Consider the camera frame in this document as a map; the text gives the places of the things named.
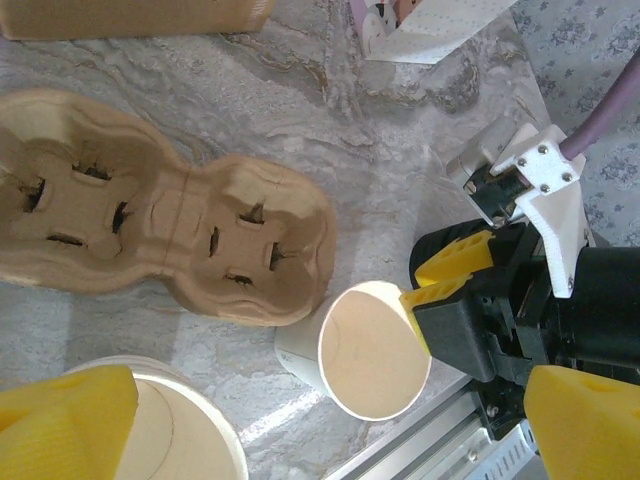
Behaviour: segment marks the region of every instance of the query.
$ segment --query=white paper cup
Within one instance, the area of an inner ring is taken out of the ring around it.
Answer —
[[[280,363],[354,417],[400,415],[420,395],[431,368],[401,293],[392,283],[362,283],[304,320],[277,328]]]
[[[240,440],[222,413],[169,365],[121,355],[68,373],[127,365],[138,387],[138,409],[115,480],[246,480]]]

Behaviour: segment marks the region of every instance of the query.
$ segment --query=screw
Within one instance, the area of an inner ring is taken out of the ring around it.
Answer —
[[[507,219],[500,215],[496,215],[491,220],[493,220],[494,225],[498,228],[504,227],[504,224],[507,223]]]
[[[464,191],[467,192],[467,194],[469,195],[473,195],[478,191],[478,188],[476,187],[475,183],[469,180],[467,183],[464,184]]]
[[[487,416],[489,418],[494,418],[498,413],[500,413],[500,409],[495,405],[487,406]]]

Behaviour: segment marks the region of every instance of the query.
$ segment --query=cardboard box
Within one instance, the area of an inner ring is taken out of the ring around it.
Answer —
[[[434,64],[516,0],[350,0],[365,58]]]
[[[11,40],[72,40],[260,30],[275,0],[0,0]]]

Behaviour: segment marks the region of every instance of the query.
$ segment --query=gray marble surface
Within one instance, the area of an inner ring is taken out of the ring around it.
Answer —
[[[337,211],[329,293],[407,287],[413,242],[473,216],[444,173],[454,150],[500,114],[548,117],[510,16],[426,67],[363,62],[347,8],[280,0],[252,35],[0,40],[0,93],[73,90],[147,119],[195,163],[239,152],[304,172]],[[190,377],[236,427],[256,479],[320,478],[395,424],[350,418],[280,367],[271,329],[190,314],[158,282],[95,298],[0,285],[0,388],[114,354]],[[418,403],[460,375],[436,362]]]

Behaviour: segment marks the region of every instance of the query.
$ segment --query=yellow foam pad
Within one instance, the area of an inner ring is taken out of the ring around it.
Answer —
[[[113,479],[137,406],[126,366],[0,392],[0,478]]]
[[[640,478],[640,387],[538,366],[524,403],[552,480]]]
[[[454,240],[416,270],[418,285],[428,287],[444,280],[468,276],[493,266],[489,240],[493,234],[483,230]]]

